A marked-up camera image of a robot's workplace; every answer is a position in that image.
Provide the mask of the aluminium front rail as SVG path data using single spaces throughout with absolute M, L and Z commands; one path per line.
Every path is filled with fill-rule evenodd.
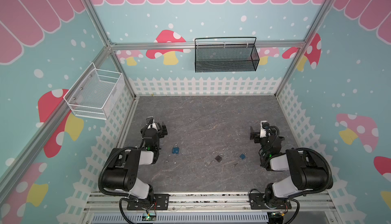
M 221 192 L 166 192 L 169 199 L 164 206 L 165 212 L 245 212 L 286 210 L 286 206 L 268 208 L 261 200 L 261 194 L 253 191 L 255 197 L 249 197 L 248 191 Z M 83 213 L 119 212 L 119 197 L 92 193 Z M 336 211 L 336 207 L 327 192 L 295 198 L 300 203 L 300 211 Z

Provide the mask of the black mesh wall basket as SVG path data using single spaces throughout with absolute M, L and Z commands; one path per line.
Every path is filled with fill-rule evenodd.
M 205 37 L 194 40 L 196 73 L 253 72 L 260 57 L 256 37 Z

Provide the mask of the white mesh wall basket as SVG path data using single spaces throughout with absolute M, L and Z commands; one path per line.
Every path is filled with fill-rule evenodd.
M 91 63 L 64 100 L 77 117 L 106 120 L 124 88 L 122 73 L 98 69 Z

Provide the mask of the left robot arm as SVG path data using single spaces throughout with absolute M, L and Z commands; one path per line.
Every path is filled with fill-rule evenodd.
M 122 196 L 147 207 L 154 205 L 153 187 L 137 177 L 138 168 L 157 163 L 160 139 L 166 135 L 166 125 L 153 121 L 141 129 L 142 146 L 113 149 L 99 174 L 99 191 L 105 195 Z

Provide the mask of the black padlock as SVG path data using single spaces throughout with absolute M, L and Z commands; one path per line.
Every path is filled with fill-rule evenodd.
M 215 160 L 218 162 L 218 163 L 220 163 L 221 161 L 222 161 L 222 159 L 223 159 L 223 154 L 219 154 L 216 158 L 215 158 Z

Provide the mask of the blue padlock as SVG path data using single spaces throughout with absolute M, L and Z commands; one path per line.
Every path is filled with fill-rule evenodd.
M 179 145 L 175 144 L 173 149 L 172 149 L 172 153 L 173 154 L 179 154 L 179 151 L 180 151 Z

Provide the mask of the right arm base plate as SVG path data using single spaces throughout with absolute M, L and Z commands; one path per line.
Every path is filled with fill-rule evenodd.
M 290 210 L 291 203 L 288 199 L 279 199 L 271 195 L 267 197 L 264 193 L 252 192 L 248 194 L 251 210 Z

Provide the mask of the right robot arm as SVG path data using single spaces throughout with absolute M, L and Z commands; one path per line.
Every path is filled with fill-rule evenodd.
M 261 146 L 258 155 L 260 167 L 269 172 L 289 172 L 279 182 L 270 183 L 260 196 L 249 193 L 249 199 L 260 208 L 288 208 L 291 199 L 320 193 L 333 187 L 332 169 L 319 152 L 310 148 L 292 148 L 282 151 L 282 142 L 276 126 L 261 121 L 260 130 L 250 128 L 250 139 Z

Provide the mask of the teal padlock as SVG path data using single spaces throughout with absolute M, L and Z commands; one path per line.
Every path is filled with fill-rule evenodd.
M 242 153 L 240 156 L 239 156 L 242 160 L 244 160 L 246 158 L 246 153 Z

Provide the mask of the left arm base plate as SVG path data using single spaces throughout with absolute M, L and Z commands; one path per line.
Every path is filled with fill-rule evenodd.
M 170 200 L 169 194 L 154 194 L 154 197 L 147 197 L 144 200 L 138 202 L 132 200 L 127 204 L 126 209 L 129 211 L 134 210 L 168 210 L 168 204 Z

